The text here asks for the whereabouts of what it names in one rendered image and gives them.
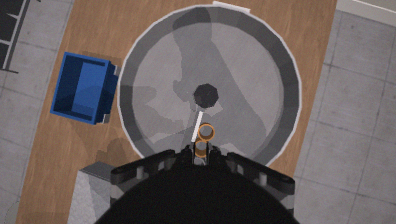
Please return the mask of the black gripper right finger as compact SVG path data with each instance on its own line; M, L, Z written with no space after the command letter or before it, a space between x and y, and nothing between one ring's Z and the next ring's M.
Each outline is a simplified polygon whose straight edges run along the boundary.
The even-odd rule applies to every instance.
M295 180L291 177L234 152L228 152L227 156L221 155L221 152L208 142L206 144L206 159L207 165L211 165L211 168L224 169L239 174L262 186L294 215ZM237 172L238 165L243 168L243 175Z

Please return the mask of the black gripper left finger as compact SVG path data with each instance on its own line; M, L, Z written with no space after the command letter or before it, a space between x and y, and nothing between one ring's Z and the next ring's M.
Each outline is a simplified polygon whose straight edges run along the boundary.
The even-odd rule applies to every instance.
M195 142L186 145L181 153L168 149L154 155L119 166L111 171L110 207L139 182L168 169L190 167L194 164ZM164 161L164 168L159 170L159 164Z

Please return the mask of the bronze bushing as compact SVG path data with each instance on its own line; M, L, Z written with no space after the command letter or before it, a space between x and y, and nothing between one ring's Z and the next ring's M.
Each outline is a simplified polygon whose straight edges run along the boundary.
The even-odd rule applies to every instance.
M203 136L203 135L200 133L200 128L203 127L203 126L205 126L205 125L210 126L211 124L209 124L209 123L202 123L202 124L199 126L199 129L198 129L198 136L199 136L199 138L200 138L201 140L203 140L203 141L210 141L211 139L213 139L213 137L214 137L214 135L215 135L215 130L214 130L213 126L211 125L211 126L210 126L210 127L212 128L211 134L208 135L208 136ZM213 131L213 130L214 130L214 131Z
M195 155L198 156L198 157L206 157L206 149L199 150L196 147L196 144L199 143L199 142L205 142L207 144L207 142L209 143L209 141L203 141L199 137L195 140Z

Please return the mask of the grey round turntable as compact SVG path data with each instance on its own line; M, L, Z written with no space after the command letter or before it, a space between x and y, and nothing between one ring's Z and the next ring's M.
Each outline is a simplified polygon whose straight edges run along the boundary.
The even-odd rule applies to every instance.
M173 11L135 41L118 79L122 128L141 158L195 142L202 123L222 155L264 166L285 150L302 82L282 37L250 9L213 1Z

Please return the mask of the blue open crate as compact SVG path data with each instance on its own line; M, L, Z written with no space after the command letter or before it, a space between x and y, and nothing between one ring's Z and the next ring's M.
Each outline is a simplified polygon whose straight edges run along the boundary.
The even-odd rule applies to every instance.
M109 60L64 52L50 113L92 125L108 123L120 72Z

